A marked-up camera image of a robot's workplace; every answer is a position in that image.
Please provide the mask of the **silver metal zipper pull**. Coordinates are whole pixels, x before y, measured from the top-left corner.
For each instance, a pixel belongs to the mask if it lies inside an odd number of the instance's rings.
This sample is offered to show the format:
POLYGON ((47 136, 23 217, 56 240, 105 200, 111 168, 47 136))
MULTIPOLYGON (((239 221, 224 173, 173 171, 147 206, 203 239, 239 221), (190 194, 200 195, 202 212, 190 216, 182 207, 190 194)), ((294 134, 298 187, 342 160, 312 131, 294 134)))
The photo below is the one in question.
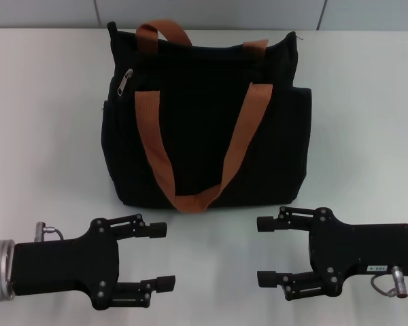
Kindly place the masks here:
POLYGON ((133 76, 133 69, 127 69, 124 73, 124 75, 122 76, 122 79, 118 85, 118 89, 117 89, 117 95, 118 98, 120 98, 122 96, 122 94, 124 93, 124 90, 126 88, 126 85, 128 83, 128 80, 133 76))

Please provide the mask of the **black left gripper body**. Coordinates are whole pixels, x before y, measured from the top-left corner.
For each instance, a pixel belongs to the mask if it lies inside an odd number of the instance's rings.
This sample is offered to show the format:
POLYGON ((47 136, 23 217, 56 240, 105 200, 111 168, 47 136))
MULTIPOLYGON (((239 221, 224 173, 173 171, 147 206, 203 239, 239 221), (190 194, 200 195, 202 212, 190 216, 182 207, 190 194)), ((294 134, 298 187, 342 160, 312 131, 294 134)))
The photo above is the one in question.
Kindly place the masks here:
POLYGON ((93 220, 78 238, 14 247, 12 288, 16 295, 81 291, 94 309, 106 310, 112 304, 118 275, 118 244, 106 219, 93 220))

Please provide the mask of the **black bag with orange handles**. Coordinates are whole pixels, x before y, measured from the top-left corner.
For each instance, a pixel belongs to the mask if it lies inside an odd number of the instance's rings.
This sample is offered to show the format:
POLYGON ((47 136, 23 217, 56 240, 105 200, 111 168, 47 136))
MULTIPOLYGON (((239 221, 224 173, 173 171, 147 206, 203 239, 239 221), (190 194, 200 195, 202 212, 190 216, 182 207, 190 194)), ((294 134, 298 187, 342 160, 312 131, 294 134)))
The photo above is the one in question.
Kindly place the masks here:
POLYGON ((289 204, 307 174, 312 95, 297 88, 297 35, 192 45, 168 20, 107 26, 114 76, 101 144, 123 204, 201 213, 289 204), (118 85, 133 69, 124 93, 118 85))

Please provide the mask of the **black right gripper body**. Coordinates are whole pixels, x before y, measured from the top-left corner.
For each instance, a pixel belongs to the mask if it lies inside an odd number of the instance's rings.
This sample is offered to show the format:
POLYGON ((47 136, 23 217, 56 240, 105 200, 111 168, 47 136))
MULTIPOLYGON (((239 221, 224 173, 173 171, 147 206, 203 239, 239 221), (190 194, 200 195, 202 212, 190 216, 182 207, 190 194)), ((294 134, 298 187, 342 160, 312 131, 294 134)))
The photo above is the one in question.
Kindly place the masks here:
POLYGON ((355 275, 387 275, 393 294, 408 296, 408 223, 347 224, 328 208, 320 212, 309 231, 310 262, 324 282, 325 295, 337 297, 344 282, 355 275))

